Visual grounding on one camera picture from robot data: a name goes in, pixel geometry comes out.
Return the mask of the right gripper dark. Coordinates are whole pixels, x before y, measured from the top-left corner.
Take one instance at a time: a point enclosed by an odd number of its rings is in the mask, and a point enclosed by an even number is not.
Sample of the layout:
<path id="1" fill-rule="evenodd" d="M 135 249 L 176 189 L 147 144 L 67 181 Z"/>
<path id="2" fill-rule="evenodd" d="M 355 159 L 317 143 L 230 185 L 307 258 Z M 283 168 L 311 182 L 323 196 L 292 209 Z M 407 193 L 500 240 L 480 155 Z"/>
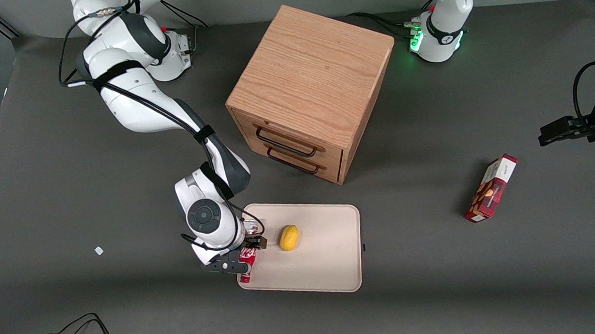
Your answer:
<path id="1" fill-rule="evenodd" d="M 245 236 L 246 248 L 256 250 L 267 248 L 267 239 L 262 233 Z M 250 272 L 249 263 L 238 260 L 237 250 L 215 257 L 207 265 L 201 265 L 202 270 L 207 272 L 217 272 L 222 274 L 248 274 Z"/>

